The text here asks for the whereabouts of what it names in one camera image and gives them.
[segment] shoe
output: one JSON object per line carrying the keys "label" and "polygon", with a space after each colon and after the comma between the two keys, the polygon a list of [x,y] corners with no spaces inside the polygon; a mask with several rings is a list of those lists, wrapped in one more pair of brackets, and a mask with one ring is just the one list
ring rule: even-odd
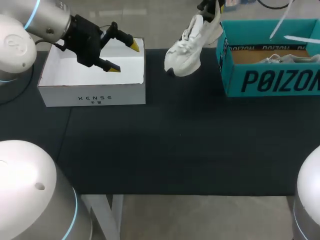
{"label": "shoe", "polygon": [[282,56],[279,58],[281,63],[296,63],[296,64],[310,64],[310,63],[320,63],[320,54],[314,55],[313,57],[299,57],[292,54]]}
{"label": "shoe", "polygon": [[166,53],[164,70],[171,76],[184,77],[194,73],[201,65],[200,53],[223,33],[220,25],[221,7],[216,0],[215,15],[206,10],[193,16],[182,37]]}
{"label": "shoe", "polygon": [[299,57],[292,54],[285,56],[279,56],[273,54],[271,57],[267,57],[259,62],[267,64],[310,64],[310,63],[320,63],[320,54],[314,55],[313,57]]}
{"label": "shoe", "polygon": [[278,54],[273,54],[271,55],[271,57],[267,57],[266,59],[263,59],[258,63],[259,64],[279,64],[280,63],[279,58],[280,56]]}

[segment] black cable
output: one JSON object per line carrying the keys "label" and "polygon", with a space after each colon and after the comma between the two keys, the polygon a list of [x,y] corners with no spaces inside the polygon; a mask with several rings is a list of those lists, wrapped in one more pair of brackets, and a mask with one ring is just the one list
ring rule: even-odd
{"label": "black cable", "polygon": [[35,45],[38,45],[39,43],[48,43],[48,44],[52,44],[51,42],[46,41],[46,40],[43,40],[43,39],[40,39],[40,40],[36,41],[34,44],[35,44]]}
{"label": "black cable", "polygon": [[284,5],[284,6],[268,6],[266,4],[264,4],[261,0],[257,0],[258,3],[260,3],[262,6],[264,6],[265,8],[267,9],[272,9],[272,10],[280,10],[280,9],[285,9],[289,6],[289,3]]}
{"label": "black cable", "polygon": [[23,94],[23,93],[25,92],[25,90],[29,87],[29,85],[30,85],[30,83],[31,83],[31,80],[32,80],[32,78],[34,77],[34,73],[35,73],[35,65],[32,64],[32,67],[31,67],[31,76],[30,76],[30,79],[29,79],[28,84],[25,86],[25,88],[23,89],[23,91],[20,92],[20,93],[19,93],[17,96],[15,96],[13,99],[10,99],[9,101],[2,102],[2,103],[0,104],[0,106],[3,105],[3,104],[7,104],[7,103],[9,103],[9,102],[17,99],[18,97],[20,97],[20,95]]}
{"label": "black cable", "polygon": [[111,25],[108,24],[108,25],[100,26],[99,28],[102,29],[102,28],[105,28],[105,27],[111,27]]}
{"label": "black cable", "polygon": [[[50,44],[50,42],[41,39],[41,40],[36,41],[36,42],[35,42],[35,45],[37,45],[37,44],[39,44],[39,43],[49,43],[49,44]],[[9,103],[9,102],[17,99],[20,95],[22,95],[22,94],[26,91],[26,89],[29,87],[29,85],[30,85],[30,83],[31,83],[31,81],[32,81],[32,78],[34,77],[34,73],[35,73],[35,64],[32,64],[32,66],[31,66],[31,76],[30,76],[30,79],[29,79],[28,84],[25,86],[25,88],[23,89],[23,91],[20,92],[19,95],[15,96],[13,99],[11,99],[11,100],[9,100],[9,101],[6,101],[6,102],[3,102],[3,103],[1,103],[0,105]]]}

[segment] white box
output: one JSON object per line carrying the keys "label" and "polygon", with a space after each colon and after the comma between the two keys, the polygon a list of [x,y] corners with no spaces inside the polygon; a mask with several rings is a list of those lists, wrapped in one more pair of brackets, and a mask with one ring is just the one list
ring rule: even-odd
{"label": "white box", "polygon": [[77,62],[75,53],[52,46],[45,61],[38,89],[47,107],[136,105],[146,103],[145,45],[135,38],[136,52],[111,39],[100,57],[121,67],[105,72]]}

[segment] open box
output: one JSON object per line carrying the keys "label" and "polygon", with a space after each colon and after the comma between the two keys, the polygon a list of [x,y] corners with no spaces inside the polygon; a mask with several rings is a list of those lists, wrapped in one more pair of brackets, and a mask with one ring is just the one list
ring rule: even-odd
{"label": "open box", "polygon": [[216,57],[228,97],[320,95],[320,63],[258,63],[273,54],[312,57],[320,44],[288,40],[284,36],[320,39],[318,19],[226,20]]}
{"label": "open box", "polygon": [[121,67],[105,72],[77,62],[75,53],[52,46],[38,89],[47,107],[137,105],[146,103],[145,45],[135,38],[140,52],[111,39],[100,57]]}

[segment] black table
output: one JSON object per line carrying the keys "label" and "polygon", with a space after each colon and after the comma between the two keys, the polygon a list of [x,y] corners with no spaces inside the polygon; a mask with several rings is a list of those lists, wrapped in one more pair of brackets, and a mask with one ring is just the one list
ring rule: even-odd
{"label": "black table", "polygon": [[292,195],[320,145],[320,97],[225,97],[214,49],[184,78],[146,51],[146,105],[47,108],[36,88],[0,106],[0,140],[44,148],[81,194]]}

